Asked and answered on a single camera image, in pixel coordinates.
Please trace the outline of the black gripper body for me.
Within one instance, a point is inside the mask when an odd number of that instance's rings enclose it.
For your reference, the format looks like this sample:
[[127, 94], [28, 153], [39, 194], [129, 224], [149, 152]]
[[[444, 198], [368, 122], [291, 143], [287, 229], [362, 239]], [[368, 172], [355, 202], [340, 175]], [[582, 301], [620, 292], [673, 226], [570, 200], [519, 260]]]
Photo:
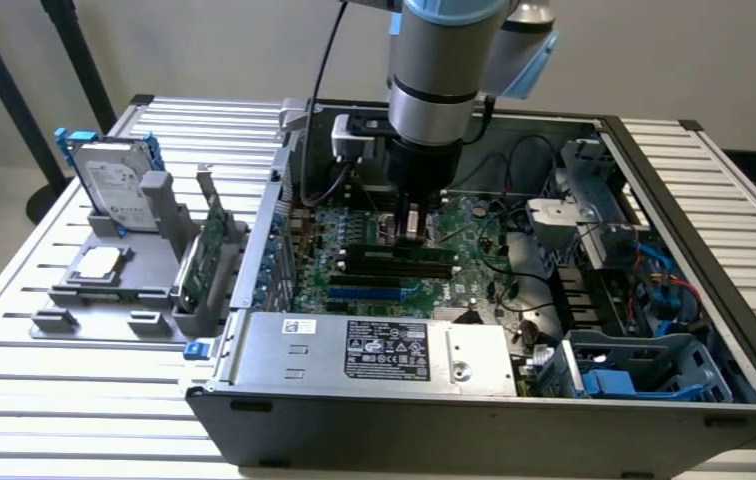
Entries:
[[400, 194], [426, 197], [452, 181], [463, 141], [427, 146], [392, 137], [387, 146], [386, 177]]

